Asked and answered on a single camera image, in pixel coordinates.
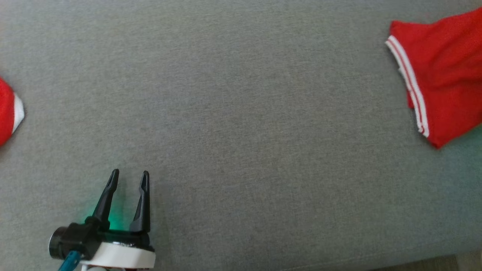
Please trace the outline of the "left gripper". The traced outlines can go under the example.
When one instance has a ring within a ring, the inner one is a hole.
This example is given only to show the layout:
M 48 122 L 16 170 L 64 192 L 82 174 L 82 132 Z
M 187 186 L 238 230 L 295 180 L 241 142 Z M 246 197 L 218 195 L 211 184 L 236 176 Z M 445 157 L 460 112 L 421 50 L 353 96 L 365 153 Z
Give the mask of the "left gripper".
M 95 206 L 92 217 L 99 223 L 96 234 L 100 240 L 92 258 L 80 262 L 82 269 L 153 269 L 155 249 L 150 244 L 150 177 L 143 171 L 139 184 L 139 201 L 129 230 L 109 230 L 110 210 L 117 189 L 119 169 L 114 169 Z

